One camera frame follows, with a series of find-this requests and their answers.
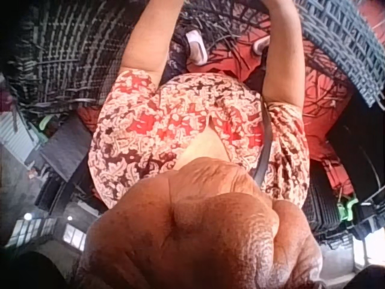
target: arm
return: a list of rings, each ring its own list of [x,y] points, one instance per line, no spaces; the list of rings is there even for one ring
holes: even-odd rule
[[[128,41],[119,73],[146,71],[158,86],[183,0],[150,0]]]
[[[303,108],[305,60],[301,22],[292,0],[263,0],[269,9],[271,38],[262,95],[267,103]]]

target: green object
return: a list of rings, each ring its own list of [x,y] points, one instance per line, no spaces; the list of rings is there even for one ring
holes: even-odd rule
[[[348,211],[348,221],[353,220],[353,211],[351,210],[351,207],[353,207],[353,205],[358,202],[359,200],[356,197],[354,197],[346,203],[346,209]]]
[[[340,221],[345,221],[348,219],[348,210],[345,208],[343,203],[339,202],[337,204],[338,207],[338,213],[339,213],[339,220]]]
[[[32,123],[29,124],[33,132],[37,135],[39,144],[46,143],[48,141],[48,138],[45,134],[43,134],[41,131],[39,131]]]
[[[49,121],[50,121],[54,116],[55,116],[54,114],[50,114],[50,115],[48,115],[48,116],[45,116],[44,119],[42,119],[42,121],[39,123],[38,128],[39,128],[41,131],[44,131],[44,129],[46,128],[47,124],[49,123]]]
[[[341,201],[338,202],[338,213],[339,213],[339,220],[340,221],[352,221],[353,220],[353,211],[352,207],[354,204],[358,203],[359,200],[356,197],[353,197],[352,199],[348,200],[346,204],[344,205]]]

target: person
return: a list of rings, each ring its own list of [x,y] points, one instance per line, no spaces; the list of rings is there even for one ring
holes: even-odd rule
[[[89,154],[110,208],[76,271],[90,288],[313,288],[320,249],[309,187],[305,66],[292,0],[263,0],[271,37],[262,96],[273,140],[261,186],[261,96],[213,73],[159,86],[183,0],[150,0],[128,41]],[[200,41],[189,55],[204,62]]]

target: strap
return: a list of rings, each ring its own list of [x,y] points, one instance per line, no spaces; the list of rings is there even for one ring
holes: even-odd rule
[[[269,165],[269,158],[271,152],[271,143],[273,142],[273,131],[271,129],[271,119],[267,111],[265,102],[263,101],[262,95],[260,96],[260,107],[262,110],[262,121],[263,121],[263,146],[260,152],[254,180],[260,187],[265,179],[266,171]]]

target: red patterned blouse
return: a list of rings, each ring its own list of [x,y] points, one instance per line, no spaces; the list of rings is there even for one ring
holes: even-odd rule
[[[93,136],[91,175],[108,208],[142,178],[173,169],[210,117],[229,160],[255,171],[263,143],[259,94],[228,76],[185,74],[155,88],[142,70],[116,80]],[[269,104],[273,143],[261,190],[302,207],[309,150],[299,109]]]

